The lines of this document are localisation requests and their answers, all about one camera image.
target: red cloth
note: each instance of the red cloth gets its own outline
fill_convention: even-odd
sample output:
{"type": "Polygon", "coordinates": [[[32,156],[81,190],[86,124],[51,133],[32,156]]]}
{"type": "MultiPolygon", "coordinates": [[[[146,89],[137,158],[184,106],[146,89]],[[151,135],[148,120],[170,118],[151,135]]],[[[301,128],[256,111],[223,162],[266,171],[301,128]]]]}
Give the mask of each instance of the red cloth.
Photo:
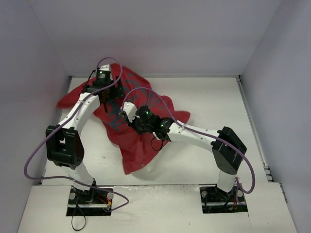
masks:
{"type": "MultiPolygon", "coordinates": [[[[118,76],[120,74],[120,66],[112,64],[111,72],[113,77],[118,76]]],[[[136,87],[143,86],[151,89],[151,85],[146,79],[126,67],[123,67],[121,82],[125,94],[136,87]]],[[[79,98],[84,84],[85,83],[81,84],[79,87],[65,95],[57,103],[57,108],[73,107],[79,98]]],[[[165,100],[171,113],[176,119],[185,123],[189,120],[189,112],[175,111],[172,100],[167,96],[162,96],[162,98],[165,100]]],[[[131,127],[127,126],[125,119],[120,115],[122,101],[123,99],[111,100],[107,103],[108,113],[105,112],[104,106],[101,105],[94,111],[94,115],[105,125],[109,140],[120,147],[124,172],[129,174],[150,163],[157,155],[158,151],[155,151],[151,147],[151,140],[154,138],[152,134],[143,133],[142,135],[138,135],[131,127]]],[[[160,117],[170,117],[161,100],[148,90],[138,90],[133,94],[130,94],[126,101],[132,102],[137,108],[148,105],[155,115],[159,115],[160,117]]],[[[153,140],[152,145],[155,149],[158,149],[161,146],[161,141],[153,140]]]]}

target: white enclosure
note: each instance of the white enclosure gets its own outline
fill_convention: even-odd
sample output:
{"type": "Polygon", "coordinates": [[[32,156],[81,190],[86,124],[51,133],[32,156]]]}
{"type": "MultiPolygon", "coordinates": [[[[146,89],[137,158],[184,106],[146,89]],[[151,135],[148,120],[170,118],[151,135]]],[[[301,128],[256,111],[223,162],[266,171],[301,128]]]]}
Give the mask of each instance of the white enclosure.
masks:
{"type": "MultiPolygon", "coordinates": [[[[217,182],[212,155],[168,144],[150,163],[152,176],[146,170],[125,176],[120,150],[93,116],[82,133],[86,151],[95,153],[86,158],[87,168],[100,184],[116,185],[132,200],[105,223],[106,230],[123,232],[127,223],[132,232],[310,232],[310,12],[309,0],[0,1],[0,232],[72,231],[63,215],[71,183],[39,185],[23,176],[23,166],[46,127],[59,121],[57,101],[105,56],[148,78],[176,109],[191,112],[193,125],[234,128],[248,147],[257,177],[254,193],[246,197],[248,215],[202,216],[194,196],[200,184],[217,182]],[[69,85],[71,75],[76,77],[69,85]],[[201,108],[192,104],[197,99],[201,108]],[[93,148],[90,136],[103,144],[93,148]],[[106,162],[103,150],[109,152],[106,162]],[[192,154],[198,163],[189,159],[192,154]],[[270,167],[274,183],[268,182],[264,167],[270,167]],[[163,200],[144,208],[156,199],[155,190],[163,200]],[[186,206],[188,213],[177,215],[175,210],[186,206]],[[169,222],[160,212],[178,217],[169,222]],[[49,215],[65,227],[50,225],[49,215]],[[158,229],[149,215],[157,217],[158,229]]],[[[45,148],[29,172],[63,174],[46,163],[45,148]]],[[[246,164],[238,176],[250,185],[246,164]]],[[[98,231],[100,221],[90,217],[84,231],[98,231]]]]}

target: black joint module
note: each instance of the black joint module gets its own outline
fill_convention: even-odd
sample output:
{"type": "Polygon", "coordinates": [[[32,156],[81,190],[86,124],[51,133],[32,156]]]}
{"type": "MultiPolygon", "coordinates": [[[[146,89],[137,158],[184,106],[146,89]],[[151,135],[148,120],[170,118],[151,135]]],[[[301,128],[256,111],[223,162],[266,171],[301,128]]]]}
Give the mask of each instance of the black joint module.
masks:
{"type": "MultiPolygon", "coordinates": [[[[49,136],[58,126],[50,125],[45,132],[49,136]]],[[[61,129],[46,143],[48,160],[56,166],[68,166],[75,169],[84,157],[84,148],[80,136],[73,127],[61,129]]]]}
{"type": "MultiPolygon", "coordinates": [[[[110,79],[109,71],[97,71],[96,79],[93,81],[91,85],[86,85],[82,93],[92,93],[94,91],[98,91],[105,86],[111,85],[114,81],[110,79]]],[[[124,88],[122,86],[121,79],[117,82],[117,85],[111,86],[109,89],[103,90],[96,94],[99,97],[100,103],[104,104],[105,112],[108,112],[106,104],[113,99],[123,98],[125,96],[124,88]]]]}
{"type": "Polygon", "coordinates": [[[227,201],[230,197],[229,193],[226,193],[225,191],[219,189],[217,185],[215,186],[215,193],[221,201],[227,201]]]}
{"type": "Polygon", "coordinates": [[[160,118],[154,115],[147,105],[137,109],[136,116],[132,122],[128,122],[128,126],[132,127],[138,134],[155,133],[160,140],[171,141],[168,137],[170,126],[174,123],[169,117],[160,118]]]}
{"type": "MultiPolygon", "coordinates": [[[[229,142],[237,149],[239,149],[243,154],[246,153],[246,146],[231,128],[224,127],[222,130],[219,130],[217,132],[219,133],[219,138],[229,142]]],[[[213,146],[212,151],[215,157],[217,167],[227,174],[236,175],[240,164],[243,161],[243,158],[239,154],[237,154],[231,147],[225,145],[219,140],[212,142],[211,145],[213,146]]]]}
{"type": "MultiPolygon", "coordinates": [[[[92,186],[97,187],[95,179],[93,180],[92,186]]],[[[93,202],[93,200],[95,200],[97,197],[97,192],[98,191],[94,188],[90,188],[89,190],[85,190],[85,191],[82,191],[79,189],[75,190],[75,193],[77,195],[79,194],[79,202],[82,204],[93,202]]]]}

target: black cable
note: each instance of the black cable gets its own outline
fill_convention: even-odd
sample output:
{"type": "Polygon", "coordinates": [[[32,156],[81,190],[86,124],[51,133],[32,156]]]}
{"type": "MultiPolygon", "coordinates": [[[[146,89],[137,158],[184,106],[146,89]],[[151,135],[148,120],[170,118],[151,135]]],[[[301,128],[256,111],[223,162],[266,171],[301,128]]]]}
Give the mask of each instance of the black cable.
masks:
{"type": "Polygon", "coordinates": [[[205,202],[204,202],[204,209],[205,209],[205,213],[206,213],[206,210],[207,210],[207,197],[208,197],[208,193],[206,193],[206,196],[205,196],[205,202]]]}
{"type": "Polygon", "coordinates": [[[88,84],[89,80],[90,80],[90,79],[91,79],[91,77],[92,77],[92,74],[93,74],[95,71],[96,71],[95,69],[94,69],[94,70],[92,70],[92,73],[89,75],[89,77],[88,77],[88,79],[87,79],[86,84],[83,86],[83,89],[87,86],[87,84],[88,84]]]}
{"type": "Polygon", "coordinates": [[[72,227],[76,232],[79,232],[80,230],[82,230],[82,229],[86,226],[86,216],[85,216],[83,210],[82,210],[82,209],[80,208],[80,206],[78,205],[78,198],[79,198],[79,193],[78,193],[78,195],[77,195],[76,207],[75,207],[74,210],[73,210],[73,214],[72,214],[72,218],[71,218],[71,227],[72,227]],[[77,209],[80,211],[80,213],[81,213],[82,216],[84,217],[84,225],[83,225],[83,227],[80,228],[80,229],[75,229],[74,226],[73,226],[73,223],[72,223],[74,214],[76,213],[76,210],[77,210],[77,209]]]}
{"type": "Polygon", "coordinates": [[[151,147],[152,147],[152,149],[154,149],[155,151],[160,151],[160,150],[163,148],[164,140],[162,140],[162,142],[161,142],[161,147],[160,147],[160,149],[156,150],[156,149],[152,146],[152,141],[155,140],[155,138],[156,138],[156,137],[154,137],[154,138],[151,140],[151,147]]]}
{"type": "Polygon", "coordinates": [[[224,206],[228,205],[228,203],[231,201],[231,199],[235,196],[235,193],[236,193],[236,188],[233,189],[233,193],[231,194],[231,196],[229,197],[227,202],[224,204],[224,206]]]}

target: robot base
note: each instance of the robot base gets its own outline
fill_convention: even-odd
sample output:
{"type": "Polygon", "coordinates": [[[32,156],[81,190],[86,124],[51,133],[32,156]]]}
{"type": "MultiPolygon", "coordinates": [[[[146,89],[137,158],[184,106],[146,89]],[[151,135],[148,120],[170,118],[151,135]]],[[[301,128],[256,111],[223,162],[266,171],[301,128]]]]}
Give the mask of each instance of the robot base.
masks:
{"type": "MultiPolygon", "coordinates": [[[[231,192],[235,193],[235,191],[236,186],[232,188],[231,192]]],[[[248,212],[246,201],[242,192],[238,192],[239,202],[237,202],[236,206],[234,206],[235,204],[233,199],[233,196],[235,197],[235,195],[231,198],[223,199],[217,192],[215,186],[200,187],[200,194],[203,214],[248,212]]]]}
{"type": "Polygon", "coordinates": [[[66,216],[110,216],[113,194],[90,189],[87,194],[71,187],[66,216]]]}

